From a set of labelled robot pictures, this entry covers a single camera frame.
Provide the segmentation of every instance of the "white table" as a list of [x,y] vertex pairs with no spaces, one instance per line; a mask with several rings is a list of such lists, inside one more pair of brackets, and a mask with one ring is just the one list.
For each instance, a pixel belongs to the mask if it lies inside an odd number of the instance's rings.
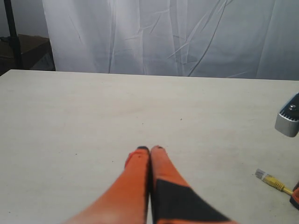
[[0,77],[0,223],[59,223],[139,145],[166,147],[194,190],[241,223],[297,223],[299,137],[274,129],[299,82],[11,70]]

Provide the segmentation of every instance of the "white curtain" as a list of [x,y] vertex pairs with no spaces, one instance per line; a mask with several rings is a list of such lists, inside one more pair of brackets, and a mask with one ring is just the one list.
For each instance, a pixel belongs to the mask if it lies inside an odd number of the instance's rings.
[[299,80],[298,0],[43,0],[56,68]]

